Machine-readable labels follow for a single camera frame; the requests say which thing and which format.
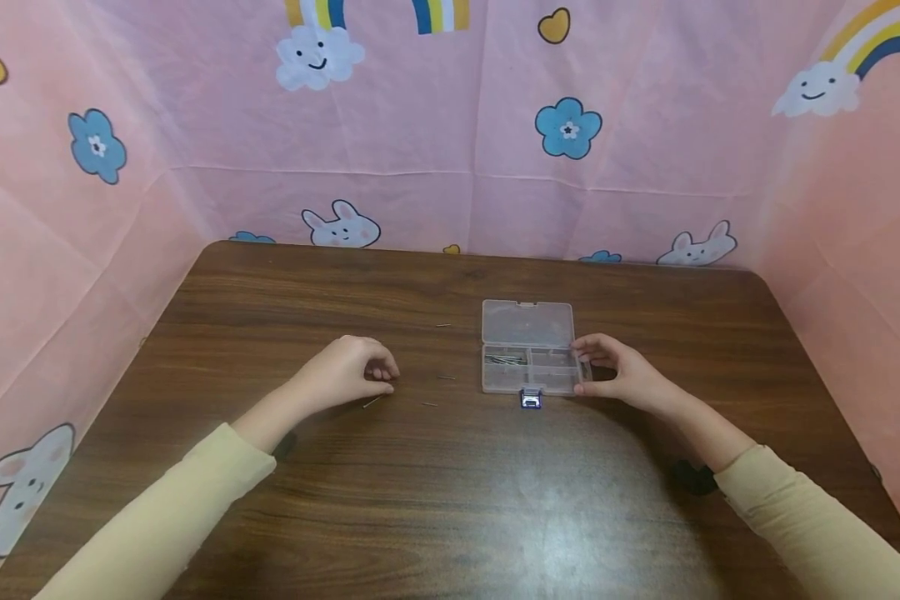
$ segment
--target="blue flower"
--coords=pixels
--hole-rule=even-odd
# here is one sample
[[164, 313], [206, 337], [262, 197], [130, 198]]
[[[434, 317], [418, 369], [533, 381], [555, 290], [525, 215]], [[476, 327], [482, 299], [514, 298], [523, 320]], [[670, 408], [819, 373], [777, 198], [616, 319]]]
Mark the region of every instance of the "blue flower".
[[597, 250], [589, 255], [589, 257], [581, 258], [584, 262], [620, 262], [624, 257], [620, 254], [611, 254], [606, 250]]
[[276, 240], [268, 235], [254, 235], [250, 232], [237, 232], [230, 236], [231, 242], [256, 242], [257, 244], [276, 244]]
[[580, 160], [590, 152], [590, 140], [600, 133], [603, 118], [597, 112], [583, 112], [576, 98], [564, 98], [556, 106], [540, 108], [537, 131], [543, 135], [543, 151], [551, 157]]
[[127, 164], [127, 148], [114, 137], [108, 116], [90, 108], [83, 116], [71, 112], [67, 123], [73, 136], [70, 151], [80, 168], [110, 185], [120, 181], [117, 171]]

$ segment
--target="nail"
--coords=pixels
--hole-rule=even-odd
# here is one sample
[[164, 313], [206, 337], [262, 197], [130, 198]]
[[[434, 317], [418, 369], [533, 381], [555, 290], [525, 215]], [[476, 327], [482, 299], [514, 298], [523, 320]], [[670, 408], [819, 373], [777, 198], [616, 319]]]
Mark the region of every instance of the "nail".
[[363, 404], [363, 408], [367, 408], [367, 406], [369, 406], [370, 404], [375, 403], [377, 400], [379, 400], [379, 399], [382, 398], [382, 397], [383, 397], [382, 394], [381, 394], [381, 396], [375, 397], [373, 400], [370, 400], [370, 402], [368, 402], [367, 404]]

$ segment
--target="cartoon bunny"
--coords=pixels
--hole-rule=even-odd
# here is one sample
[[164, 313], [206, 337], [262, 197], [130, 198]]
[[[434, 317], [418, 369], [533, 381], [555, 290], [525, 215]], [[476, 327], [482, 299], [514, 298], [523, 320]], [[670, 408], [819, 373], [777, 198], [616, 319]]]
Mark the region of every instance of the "cartoon bunny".
[[0, 558], [6, 558], [70, 460], [73, 425], [48, 431], [33, 447], [0, 459]]
[[337, 200], [332, 204], [336, 221], [324, 221], [313, 210], [301, 213], [303, 221], [312, 229], [313, 246], [340, 246], [342, 248], [366, 248], [380, 239], [380, 226], [357, 212], [353, 204]]
[[730, 235], [730, 222], [721, 221], [710, 232], [705, 242], [695, 244], [690, 232], [682, 232], [673, 239], [670, 252], [657, 259], [658, 265], [686, 265], [704, 267], [726, 257], [737, 246]]

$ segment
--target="brown wooden tabletop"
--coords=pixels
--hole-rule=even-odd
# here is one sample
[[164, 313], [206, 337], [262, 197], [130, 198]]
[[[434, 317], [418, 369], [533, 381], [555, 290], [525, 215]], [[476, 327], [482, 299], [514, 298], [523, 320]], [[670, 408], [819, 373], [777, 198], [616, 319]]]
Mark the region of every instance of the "brown wooden tabletop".
[[719, 492], [675, 485], [678, 451], [650, 417], [482, 393], [484, 298], [571, 303], [577, 334], [640, 349], [900, 551], [897, 512], [752, 273], [217, 242], [4, 564], [0, 600], [30, 598], [200, 438], [345, 333], [392, 349], [397, 392], [301, 425], [168, 598], [798, 595]]

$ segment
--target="rainbow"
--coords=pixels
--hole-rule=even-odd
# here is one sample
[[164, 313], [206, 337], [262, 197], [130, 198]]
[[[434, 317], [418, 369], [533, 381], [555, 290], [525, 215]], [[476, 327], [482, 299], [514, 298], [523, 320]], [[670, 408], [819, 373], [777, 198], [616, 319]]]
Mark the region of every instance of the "rainbow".
[[291, 27], [309, 25], [322, 29], [341, 27], [347, 29], [343, 20], [343, 0], [284, 0], [287, 5], [287, 19]]
[[470, 26], [469, 0], [413, 0], [417, 33], [454, 32]]
[[865, 78], [876, 63], [900, 53], [900, 0], [877, 0], [837, 33], [821, 61]]
[[[343, 0], [284, 0], [291, 27], [308, 25], [322, 29], [347, 29]], [[417, 32], [452, 32], [470, 26], [470, 0], [412, 0], [417, 14]]]

